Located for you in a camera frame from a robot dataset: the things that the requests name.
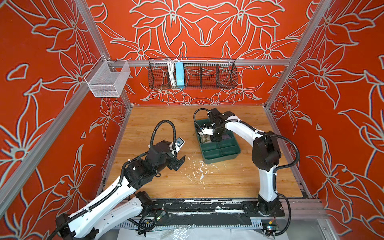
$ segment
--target white mesh basket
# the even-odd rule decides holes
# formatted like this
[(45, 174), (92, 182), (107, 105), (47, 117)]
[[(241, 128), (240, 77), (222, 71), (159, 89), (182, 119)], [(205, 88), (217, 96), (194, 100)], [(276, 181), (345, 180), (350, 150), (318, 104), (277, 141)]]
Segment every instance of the white mesh basket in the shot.
[(125, 62), (120, 72), (111, 71), (113, 68), (108, 66), (108, 62), (102, 56), (85, 80), (95, 97), (118, 98), (127, 83), (131, 69), (128, 62)]

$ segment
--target wood grain surface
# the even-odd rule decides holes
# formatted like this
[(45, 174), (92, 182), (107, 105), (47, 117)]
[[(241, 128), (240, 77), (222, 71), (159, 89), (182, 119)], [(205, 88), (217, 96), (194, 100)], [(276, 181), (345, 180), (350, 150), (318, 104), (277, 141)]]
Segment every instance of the wood grain surface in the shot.
[[(242, 150), (236, 159), (205, 164), (194, 130), (193, 113), (198, 106), (135, 106), (129, 117), (127, 128), (106, 186), (110, 186), (120, 175), (121, 166), (128, 159), (148, 151), (149, 141), (156, 124), (164, 119), (173, 122), (177, 137), (185, 144), (178, 157), (185, 157), (185, 163), (176, 172), (167, 167), (161, 177), (153, 178), (140, 191), (146, 191), (152, 198), (223, 198), (257, 197), (260, 180), (257, 167), (252, 162), (252, 147), (235, 134)], [(220, 112), (231, 111), (253, 127), (271, 131), (271, 125), (262, 106), (219, 106)], [(197, 113), (196, 119), (207, 118), (205, 111)], [(163, 124), (156, 133), (154, 144), (162, 140), (172, 141), (172, 128)], [(280, 165), (287, 164), (284, 155)], [(287, 197), (302, 197), (290, 169), (281, 169), (277, 175), (277, 189)]]

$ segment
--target floral wallpaper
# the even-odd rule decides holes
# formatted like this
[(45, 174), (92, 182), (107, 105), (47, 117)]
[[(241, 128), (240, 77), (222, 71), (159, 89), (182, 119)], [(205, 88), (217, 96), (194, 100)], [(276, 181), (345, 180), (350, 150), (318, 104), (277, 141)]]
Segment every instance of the floral wallpaper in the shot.
[(333, 0), (271, 106), (341, 239), (384, 238), (383, 13)]
[[(73, 0), (0, 2), (0, 187), (100, 57)], [(127, 108), (88, 93), (0, 219), (0, 239), (42, 239), (93, 199)]]
[[(292, 55), (319, 0), (87, 0), (114, 60), (155, 57), (284, 59)], [(283, 66), (238, 67), (232, 90), (151, 90), (145, 67), (132, 68), (132, 103), (263, 104)]]

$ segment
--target robotic arm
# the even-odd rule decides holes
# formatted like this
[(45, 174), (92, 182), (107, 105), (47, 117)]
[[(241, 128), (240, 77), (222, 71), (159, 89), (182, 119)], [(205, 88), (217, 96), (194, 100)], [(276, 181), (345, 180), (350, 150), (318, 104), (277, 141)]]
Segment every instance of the robotic arm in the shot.
[[(157, 129), (166, 122), (173, 128), (173, 142), (163, 140), (153, 145)], [(176, 139), (176, 129), (171, 121), (159, 122), (153, 131), (149, 150), (124, 163), (121, 175), (85, 207), (71, 215), (61, 214), (56, 218), (57, 228), (48, 239), (51, 240), (58, 232), (65, 240), (98, 239), (124, 220), (140, 213), (147, 213), (148, 209), (152, 208), (152, 200), (145, 192), (139, 192), (129, 202), (116, 209), (113, 208), (144, 184), (152, 181), (153, 177), (157, 177), (165, 167), (177, 171), (185, 161), (185, 156), (180, 160), (177, 159), (177, 153), (183, 145), (184, 140)]]
[[(199, 126), (196, 123), (195, 116), (200, 110), (206, 110), (210, 119), (211, 125)], [(222, 135), (230, 130), (243, 139), (245, 139), (252, 146), (252, 161), (257, 166), (260, 176), (260, 192), (258, 194), (258, 212), (264, 216), (269, 216), (276, 207), (280, 206), (279, 196), (283, 197), (288, 204), (288, 223), (286, 227), (278, 232), (265, 232), (266, 235), (281, 235), (289, 226), (291, 219), (290, 204), (288, 199), (277, 192), (276, 189), (276, 176), (277, 170), (282, 168), (292, 167), (298, 163), (300, 153), (296, 145), (288, 138), (274, 134), (273, 132), (263, 132), (255, 129), (246, 122), (240, 120), (234, 113), (227, 111), (221, 113), (216, 108), (208, 110), (205, 108), (198, 109), (194, 114), (195, 125), (201, 129), (202, 132), (210, 134), (212, 142), (220, 142)], [(279, 159), (281, 158), (280, 148), (277, 142), (277, 137), (288, 141), (296, 152), (296, 159), (290, 164), (278, 166)]]

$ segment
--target coiled white cable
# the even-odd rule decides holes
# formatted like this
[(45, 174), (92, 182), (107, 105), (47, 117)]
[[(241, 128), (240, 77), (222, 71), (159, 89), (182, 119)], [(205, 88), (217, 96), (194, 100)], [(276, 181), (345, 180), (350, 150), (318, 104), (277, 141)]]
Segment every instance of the coiled white cable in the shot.
[(173, 75), (174, 69), (175, 69), (175, 62), (180, 62), (180, 61), (178, 59), (174, 59), (174, 60), (169, 59), (168, 62), (167, 62), (168, 73), (169, 73), (169, 80), (170, 80), (170, 84), (172, 86), (176, 86), (177, 85), (175, 77)]

